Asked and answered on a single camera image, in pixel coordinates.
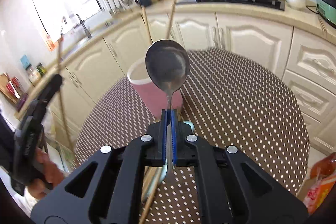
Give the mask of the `person's left hand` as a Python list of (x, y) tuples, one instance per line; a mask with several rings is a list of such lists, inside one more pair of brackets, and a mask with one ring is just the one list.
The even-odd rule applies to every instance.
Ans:
[[(43, 165), (43, 174), (46, 182), (56, 187), (64, 180), (64, 174), (58, 169), (57, 165), (52, 162), (49, 156), (43, 152), (40, 148), (35, 151), (35, 159), (38, 163)], [(41, 200), (46, 196), (45, 189), (46, 184), (43, 180), (36, 178), (27, 187), (29, 194), (37, 200)]]

